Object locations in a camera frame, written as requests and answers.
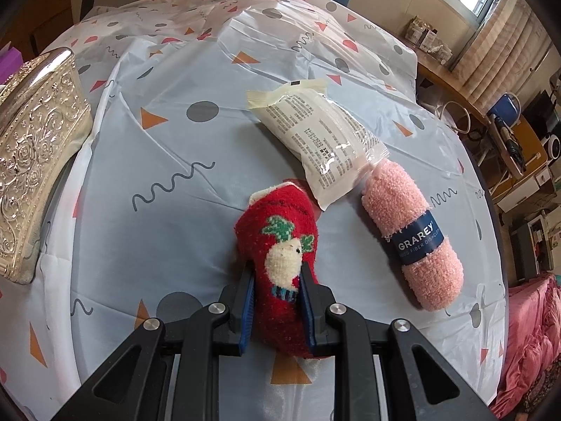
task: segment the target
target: pink blanket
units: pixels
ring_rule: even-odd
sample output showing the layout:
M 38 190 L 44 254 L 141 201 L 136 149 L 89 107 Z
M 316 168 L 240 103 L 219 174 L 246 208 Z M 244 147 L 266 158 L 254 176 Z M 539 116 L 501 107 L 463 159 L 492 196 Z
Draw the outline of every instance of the pink blanket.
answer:
M 561 352 L 561 296 L 554 275 L 508 290 L 508 342 L 497 397 L 490 408 L 511 412 L 540 372 Z

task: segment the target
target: white packaged item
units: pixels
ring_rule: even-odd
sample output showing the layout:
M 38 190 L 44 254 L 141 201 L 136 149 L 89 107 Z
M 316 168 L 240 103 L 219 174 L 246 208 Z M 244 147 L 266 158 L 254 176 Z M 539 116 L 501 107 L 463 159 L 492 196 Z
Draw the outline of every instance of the white packaged item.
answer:
M 421 43 L 419 48 L 424 52 L 428 52 L 433 47 L 433 43 L 436 40 L 436 38 L 437 38 L 437 32 L 430 30 L 426 34 L 425 39 L 423 39 L 423 42 Z
M 347 194 L 389 153 L 338 104 L 323 80 L 287 83 L 272 92 L 248 91 L 249 109 L 302 161 L 324 211 Z

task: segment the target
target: microfiber dishcloth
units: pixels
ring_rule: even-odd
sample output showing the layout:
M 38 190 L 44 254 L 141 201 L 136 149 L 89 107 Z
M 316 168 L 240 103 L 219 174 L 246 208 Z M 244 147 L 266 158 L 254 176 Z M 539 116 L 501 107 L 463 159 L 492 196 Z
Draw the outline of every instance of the microfiber dishcloth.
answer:
M 413 245 L 425 238 L 438 237 L 432 233 L 434 219 L 427 213 L 428 203 L 423 194 L 409 174 L 393 161 L 384 159 L 376 165 L 366 181 L 363 206 L 380 229 L 382 236 L 388 240 L 393 241 L 395 237 L 399 239 L 402 231 L 411 223 L 427 216 L 428 220 L 433 221 L 426 222 L 426 227 L 417 229 L 420 229 L 420 233 L 418 236 L 413 234 Z M 440 233 L 436 223 L 434 227 Z M 429 311 L 444 309 L 450 305 L 458 297 L 464 283 L 462 263 L 448 237 L 440 239 L 441 243 L 437 248 L 426 247 L 430 253 L 420 253 L 419 260 L 402 267 L 403 274 L 419 303 Z M 408 249 L 402 245 L 400 250 L 407 252 Z

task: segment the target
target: bed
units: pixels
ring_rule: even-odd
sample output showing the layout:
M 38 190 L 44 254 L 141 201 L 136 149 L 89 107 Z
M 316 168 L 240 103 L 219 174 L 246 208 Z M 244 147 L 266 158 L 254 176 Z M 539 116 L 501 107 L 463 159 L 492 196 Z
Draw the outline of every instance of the bed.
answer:
M 491 408 L 501 418 L 559 355 L 561 300 L 555 276 L 540 277 L 510 288 L 508 346 L 496 400 Z
M 395 37 L 332 0 L 142 0 L 94 9 L 49 49 L 60 46 L 75 52 L 93 130 L 53 192 L 35 280 L 0 280 L 0 378 L 30 419 L 49 420 L 144 319 L 188 316 L 235 278 L 232 228 L 249 195 L 286 179 L 305 187 L 246 91 L 302 78 L 326 80 L 388 145 L 465 271 L 449 308 L 422 310 L 357 186 L 316 208 L 319 281 L 366 318 L 408 318 L 495 398 L 506 299 L 486 188 L 456 134 L 416 104 L 416 56 Z M 328 420 L 333 369 L 252 342 L 221 360 L 221 411 Z

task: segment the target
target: metal screw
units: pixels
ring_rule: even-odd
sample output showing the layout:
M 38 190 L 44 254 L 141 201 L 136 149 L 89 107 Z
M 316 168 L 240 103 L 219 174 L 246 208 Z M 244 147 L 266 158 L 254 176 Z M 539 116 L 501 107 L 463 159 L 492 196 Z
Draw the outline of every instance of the metal screw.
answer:
M 334 313 L 335 315 L 342 315 L 347 311 L 347 307 L 342 303 L 336 302 L 336 303 L 332 303 L 329 306 L 329 310 L 331 311 L 331 313 Z
M 158 318 L 148 318 L 142 325 L 146 330 L 156 330 L 160 327 L 160 320 Z
M 221 302 L 214 302 L 209 305 L 209 312 L 214 314 L 224 313 L 226 311 L 226 306 Z
M 395 329 L 399 330 L 400 332 L 407 332 L 409 329 L 411 329 L 411 323 L 407 320 L 396 320 L 393 323 L 393 326 Z

